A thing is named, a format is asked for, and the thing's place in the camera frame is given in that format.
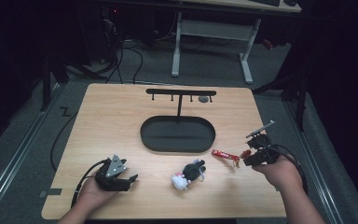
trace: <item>controller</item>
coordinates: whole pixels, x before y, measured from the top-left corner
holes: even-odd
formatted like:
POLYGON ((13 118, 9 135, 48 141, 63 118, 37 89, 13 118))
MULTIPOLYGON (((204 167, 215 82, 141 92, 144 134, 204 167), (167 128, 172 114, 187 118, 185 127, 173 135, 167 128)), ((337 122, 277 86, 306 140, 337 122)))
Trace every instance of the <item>controller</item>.
POLYGON ((254 148, 257 152, 254 155, 248 156, 243 159, 243 162, 246 166, 253 166, 259 165, 263 162, 267 164, 274 163, 280 153, 278 152, 279 149, 276 146, 271 146, 271 139, 261 131, 265 130, 269 125, 273 124, 274 121, 272 120, 269 124, 263 126, 262 128, 250 133, 246 137, 252 136, 253 138, 247 142, 250 148, 254 148))
POLYGON ((105 191, 127 191, 131 187, 138 175, 133 175, 129 179, 118 179, 118 176, 126 170, 124 163, 116 154, 113 159, 107 162, 97 171, 95 182, 105 191))

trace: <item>black cable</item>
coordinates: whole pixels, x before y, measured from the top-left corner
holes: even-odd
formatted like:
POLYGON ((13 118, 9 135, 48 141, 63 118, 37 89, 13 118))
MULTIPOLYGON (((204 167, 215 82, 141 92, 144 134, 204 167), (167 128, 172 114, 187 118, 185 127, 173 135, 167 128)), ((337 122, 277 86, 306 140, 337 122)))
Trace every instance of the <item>black cable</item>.
POLYGON ((167 34, 164 35, 163 37, 158 38, 158 39, 155 39, 155 43, 157 43, 157 41, 159 41, 159 40, 164 40, 164 39, 167 39, 167 38, 171 38, 171 37, 173 37, 173 36, 176 36, 176 35, 172 35, 172 31, 173 31, 173 28, 175 27, 175 24, 177 24, 177 22, 176 22, 177 17, 178 17, 178 13, 176 12, 175 15, 173 16, 173 21, 172 21, 172 25, 171 25, 170 31, 168 31, 167 34))
POLYGON ((75 114, 66 121, 65 125, 63 125, 63 127, 61 128, 60 132, 58 133, 56 139, 54 140, 54 143, 53 143, 53 146, 51 147, 51 150, 50 150, 50 164, 51 166, 53 167, 53 170, 54 172, 57 172, 57 167, 54 165, 54 161, 53 161, 53 151, 54 151, 54 148, 55 148, 55 145, 57 144, 58 142, 58 139, 60 138, 63 130, 66 128, 66 126, 69 124, 69 122, 71 122, 71 120, 76 117, 78 112, 75 112, 75 114))
POLYGON ((93 165, 88 169, 88 171, 83 175, 83 177, 80 179, 79 183, 77 184, 77 187, 76 187, 76 190, 75 190, 75 193, 74 193, 74 197, 72 198, 71 208, 72 208, 72 207, 75 205, 75 203, 77 202, 77 196, 78 196, 78 194, 80 193, 82 183, 83 183, 83 181, 84 181, 86 178, 88 178, 89 172, 91 172, 91 170, 94 169, 96 166, 101 165, 101 164, 105 164, 105 163, 107 163, 107 162, 110 162, 110 159, 106 159, 106 160, 103 160, 103 161, 98 161, 97 163, 93 164, 93 165))
MULTIPOLYGON (((109 82, 109 79, 112 77, 112 75, 118 70, 118 67, 121 65, 121 62, 123 61, 123 43, 121 43, 120 46, 120 60, 118 60, 117 65, 115 69, 110 73, 110 75, 106 78, 105 83, 109 82)), ((121 84, 123 84, 123 78, 121 77, 121 74, 118 74, 118 77, 120 78, 121 84)))
MULTIPOLYGON (((100 74, 102 74, 104 72, 107 72, 107 71, 109 71, 110 69, 112 69, 115 66, 115 63, 116 62, 114 60, 112 60, 112 62, 109 63, 105 68, 102 68, 101 70, 93 72, 93 73, 96 74, 96 75, 100 75, 100 74)), ((78 73, 77 71, 74 71, 74 70, 70 69, 69 67, 65 67, 65 69, 66 69, 66 72, 68 72, 68 73, 70 73, 72 75, 78 76, 78 77, 86 75, 84 73, 78 73)))
POLYGON ((175 35, 172 35, 172 36, 168 36, 164 39, 160 39, 160 40, 155 40, 155 44, 156 45, 159 45, 159 46, 162 46, 162 47, 170 47, 170 46, 173 46, 175 45, 175 40, 173 41, 170 41, 170 38, 173 38, 175 37, 175 35))
POLYGON ((144 64, 144 57, 142 56, 142 54, 140 52, 136 51, 135 49, 127 49, 127 50, 131 50, 131 51, 137 53, 141 57, 141 64, 139 64, 138 69, 136 70, 135 74, 132 77, 132 84, 135 85, 135 78, 138 75, 139 70, 141 70, 142 65, 144 64))
POLYGON ((182 49, 195 50, 195 49, 200 49, 204 45, 204 41, 205 41, 204 37, 202 37, 202 36, 191 36, 191 37, 183 38, 183 41, 181 41, 181 45, 180 45, 182 49), (198 46, 196 46, 195 48, 187 48, 184 46, 184 44, 187 44, 188 42, 185 43, 185 40, 189 40, 189 39, 200 39, 200 44, 198 46))
POLYGON ((293 154, 293 152, 290 151, 289 148, 284 147, 284 146, 282 146, 282 145, 278 145, 278 144, 273 144, 273 145, 271 145, 271 146, 272 146, 272 147, 281 147, 281 148, 284 148, 286 151, 288 151, 288 152, 290 153, 290 155, 291 155, 293 158, 295 158, 295 154, 293 154))

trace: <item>gray carpet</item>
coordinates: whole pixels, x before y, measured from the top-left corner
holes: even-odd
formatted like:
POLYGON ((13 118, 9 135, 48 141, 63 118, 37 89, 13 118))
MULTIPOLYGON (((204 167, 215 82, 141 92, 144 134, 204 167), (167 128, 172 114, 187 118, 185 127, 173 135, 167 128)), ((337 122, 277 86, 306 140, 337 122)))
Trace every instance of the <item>gray carpet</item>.
MULTIPOLYGON (((142 83, 165 83, 175 85, 244 87, 255 89, 265 85, 275 78, 290 46, 277 47, 267 50, 263 46, 255 45, 249 57, 250 69, 253 73, 254 84, 244 82, 238 53, 241 42, 226 43, 221 40, 211 40, 198 43, 197 40, 184 43, 180 76, 171 77, 172 69, 172 41, 158 42, 153 48, 136 42, 126 43, 127 47, 139 51, 143 56, 143 65, 136 80, 142 83)), ((125 81, 131 81, 141 57, 134 51, 123 51, 123 62, 120 74, 125 81)), ((98 70, 102 65, 95 64, 92 69, 98 70)), ((49 162, 49 154, 54 141, 62 127, 79 109, 86 88, 90 83, 101 82, 87 77, 71 75, 67 85, 57 88, 56 100, 49 111, 41 114, 42 89, 39 84, 34 89, 32 99, 13 116, 9 127, 0 138, 0 176, 10 160, 15 157, 18 148, 23 146, 24 160, 19 162, 19 169, 11 172, 7 189, 0 198, 0 223, 54 223, 44 220, 41 211, 45 202, 43 192, 48 190, 54 177, 54 170, 49 162), (28 145, 22 145, 27 132, 33 122, 43 117, 38 132, 28 145)), ((110 83, 119 85, 117 72, 112 75, 110 83)), ((358 193, 351 179, 345 172, 333 146, 320 122, 310 97, 307 97, 307 110, 304 115, 305 132, 299 133, 290 109, 295 103, 282 102, 279 91, 267 91, 256 95, 255 100, 262 120, 268 123, 271 119, 276 124, 268 128, 272 141, 290 148, 303 165, 306 173, 310 197, 315 203, 327 223, 358 223, 358 193), (304 146, 310 148, 311 155, 317 162, 321 179, 314 179, 315 174, 308 164, 304 146), (329 190, 329 195, 337 207, 337 214, 331 214, 329 204, 321 198, 318 183, 323 181, 329 190)), ((63 130, 54 147, 53 160, 55 165, 60 161, 70 134, 73 121, 63 130)), ((237 223, 286 223, 285 218, 238 218, 237 223)))

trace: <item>wire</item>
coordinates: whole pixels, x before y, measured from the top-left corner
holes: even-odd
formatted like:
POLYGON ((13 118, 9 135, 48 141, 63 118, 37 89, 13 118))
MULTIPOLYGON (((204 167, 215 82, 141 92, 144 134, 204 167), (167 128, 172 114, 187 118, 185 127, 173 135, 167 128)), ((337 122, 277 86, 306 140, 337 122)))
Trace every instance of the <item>wire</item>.
POLYGON ((187 37, 187 38, 183 38, 184 41, 181 41, 181 48, 182 49, 190 49, 190 50, 194 50, 194 49, 200 49, 203 45, 204 45, 204 40, 205 38, 202 37, 202 36, 191 36, 191 37, 187 37), (196 46, 195 48, 187 48, 184 46, 185 44, 185 40, 187 40, 187 44, 190 43, 188 40, 191 40, 191 39, 200 39, 200 44, 198 46, 196 46))
POLYGON ((77 196, 78 194, 80 193, 80 190, 81 190, 81 186, 83 184, 83 181, 85 179, 87 179, 89 176, 89 172, 91 172, 92 169, 94 169, 96 166, 98 165, 101 165, 101 164, 105 164, 107 162, 110 162, 110 159, 106 159, 106 160, 103 160, 103 161, 98 161, 97 163, 93 164, 89 169, 88 171, 83 175, 83 177, 80 179, 79 183, 77 184, 77 187, 76 187, 76 190, 75 190, 75 193, 74 193, 74 197, 72 198, 72 204, 71 204, 71 207, 73 207, 77 201, 77 196))
POLYGON ((106 22, 109 24, 109 29, 108 29, 107 32, 110 32, 110 30, 112 29, 112 27, 114 27, 115 25, 114 25, 110 20, 104 19, 103 21, 106 21, 106 22))
POLYGON ((50 164, 51 164, 51 166, 52 166, 54 172, 57 172, 57 167, 55 166, 54 160, 53 160, 54 148, 55 148, 55 146, 56 146, 56 144, 57 144, 57 142, 58 142, 58 139, 60 138, 60 136, 61 136, 63 130, 66 128, 66 126, 69 124, 69 122, 71 122, 71 120, 72 120, 74 117, 76 117, 77 113, 78 113, 78 112, 75 112, 75 114, 74 114, 70 119, 68 119, 68 120, 66 121, 66 123, 63 125, 63 127, 62 127, 61 130, 60 130, 60 132, 58 133, 56 139, 54 140, 53 146, 51 147, 51 150, 50 150, 50 164))
POLYGON ((162 47, 170 47, 170 46, 173 46, 175 45, 175 40, 170 40, 171 38, 175 37, 175 35, 171 35, 171 36, 168 36, 164 39, 160 39, 158 41, 155 41, 155 44, 156 45, 159 45, 159 46, 162 46, 162 47))
POLYGON ((137 53, 141 57, 141 64, 139 64, 138 69, 136 70, 135 74, 132 77, 132 84, 135 85, 135 77, 138 75, 139 70, 141 70, 141 67, 144 64, 144 57, 142 57, 142 54, 140 52, 136 51, 135 49, 127 49, 127 50, 131 50, 131 51, 137 53))
MULTIPOLYGON (((115 27, 115 25, 111 21, 109 21, 109 20, 103 20, 103 21, 108 22, 108 24, 110 25, 109 32, 110 32, 112 27, 115 27)), ((105 33, 105 35, 106 35, 107 42, 108 42, 107 58, 112 58, 112 60, 105 68, 102 68, 102 69, 100 69, 98 71, 93 72, 96 75, 100 75, 100 74, 103 74, 105 72, 108 72, 109 70, 114 69, 115 66, 117 65, 116 54, 113 53, 113 56, 111 56, 111 52, 113 52, 113 50, 115 50, 117 48, 117 44, 121 43, 121 41, 116 41, 116 39, 117 38, 118 38, 118 40, 121 39, 122 34, 117 34, 117 35, 115 34, 113 38, 110 38, 108 33, 105 33)), ((66 71, 68 73, 72 74, 72 75, 79 76, 79 77, 86 75, 84 73, 75 71, 75 70, 69 68, 68 66, 66 66, 65 68, 66 68, 66 71)))
POLYGON ((170 31, 165 36, 163 36, 162 38, 156 39, 155 41, 163 40, 163 39, 166 39, 166 38, 171 38, 172 36, 174 36, 174 35, 171 35, 171 33, 172 33, 172 30, 173 30, 173 27, 175 26, 177 16, 178 16, 178 13, 176 12, 174 17, 173 17, 173 22, 172 22, 172 26, 171 26, 170 31))
MULTIPOLYGON (((123 43, 121 43, 121 46, 120 46, 120 60, 117 62, 117 65, 116 65, 115 69, 113 69, 113 71, 110 73, 110 75, 106 78, 105 83, 109 82, 109 79, 116 72, 116 70, 118 70, 118 67, 121 65, 122 61, 123 61, 123 43)), ((118 77, 120 78, 121 84, 123 84, 123 78, 121 77, 120 73, 118 73, 118 77)))
POLYGON ((281 147, 281 148, 284 148, 287 152, 290 153, 291 156, 293 156, 293 158, 295 158, 295 155, 293 154, 293 152, 291 152, 291 151, 289 150, 289 148, 284 147, 284 146, 281 146, 281 145, 278 145, 278 144, 273 144, 273 145, 271 145, 271 146, 272 146, 272 147, 281 147))

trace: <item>wooden table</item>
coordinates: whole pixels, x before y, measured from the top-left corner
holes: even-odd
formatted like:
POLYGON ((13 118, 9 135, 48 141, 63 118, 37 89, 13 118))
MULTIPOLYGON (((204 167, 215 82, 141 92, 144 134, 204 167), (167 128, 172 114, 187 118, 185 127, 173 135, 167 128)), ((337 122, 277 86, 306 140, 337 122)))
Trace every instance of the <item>wooden table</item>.
POLYGON ((61 195, 49 195, 42 216, 59 219, 69 209, 81 176, 116 153, 127 159, 125 178, 138 174, 129 191, 92 214, 96 219, 285 217, 282 198, 266 178, 232 161, 211 155, 212 149, 239 155, 249 147, 245 136, 260 128, 252 92, 245 88, 91 84, 80 107, 58 171, 51 185, 61 195), (212 103, 184 96, 183 116, 207 119, 215 128, 213 145, 204 153, 157 153, 146 148, 140 128, 156 115, 176 115, 177 97, 146 89, 216 91, 212 103), (171 176, 195 159, 205 160, 205 179, 188 190, 175 189, 171 176))

